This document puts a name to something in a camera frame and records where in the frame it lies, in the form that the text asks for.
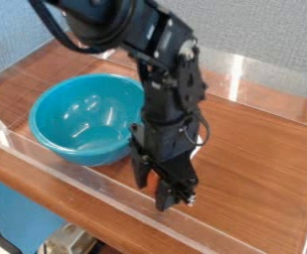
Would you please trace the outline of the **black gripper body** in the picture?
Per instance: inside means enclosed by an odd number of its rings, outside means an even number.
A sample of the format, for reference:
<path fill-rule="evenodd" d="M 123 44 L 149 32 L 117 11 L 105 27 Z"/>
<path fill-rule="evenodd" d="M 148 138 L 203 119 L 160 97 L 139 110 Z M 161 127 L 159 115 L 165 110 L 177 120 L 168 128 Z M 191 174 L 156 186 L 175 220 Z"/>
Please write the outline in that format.
<path fill-rule="evenodd" d="M 200 130 L 199 115 L 189 114 L 172 121 L 143 115 L 143 122 L 131 126 L 131 148 L 148 155 L 152 171 L 171 184 L 199 178 L 191 163 Z"/>

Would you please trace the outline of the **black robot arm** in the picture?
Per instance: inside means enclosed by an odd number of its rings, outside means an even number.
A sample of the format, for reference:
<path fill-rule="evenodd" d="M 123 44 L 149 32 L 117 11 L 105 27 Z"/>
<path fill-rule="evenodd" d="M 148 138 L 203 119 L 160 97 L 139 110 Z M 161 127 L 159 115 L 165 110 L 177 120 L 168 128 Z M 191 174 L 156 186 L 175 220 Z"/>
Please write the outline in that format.
<path fill-rule="evenodd" d="M 27 0 L 61 44 L 81 54 L 113 48 L 136 60 L 144 88 L 141 122 L 131 126 L 137 186 L 159 175 L 156 208 L 196 202 L 192 153 L 207 144 L 202 113 L 207 84 L 193 29 L 155 0 Z"/>

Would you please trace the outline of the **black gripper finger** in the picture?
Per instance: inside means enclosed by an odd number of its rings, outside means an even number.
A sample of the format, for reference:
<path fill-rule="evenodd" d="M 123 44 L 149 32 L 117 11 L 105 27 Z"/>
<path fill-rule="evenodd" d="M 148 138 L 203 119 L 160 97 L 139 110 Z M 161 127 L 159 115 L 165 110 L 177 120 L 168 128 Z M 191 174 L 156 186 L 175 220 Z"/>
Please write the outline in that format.
<path fill-rule="evenodd" d="M 144 189 L 148 186 L 148 175 L 152 171 L 152 160 L 148 155 L 132 150 L 132 167 L 137 186 Z"/>
<path fill-rule="evenodd" d="M 198 199 L 195 192 L 198 183 L 198 178 L 188 178 L 183 183 L 173 184 L 160 179 L 156 189 L 156 208 L 160 211 L 165 211 L 181 201 L 185 205 L 193 206 Z"/>

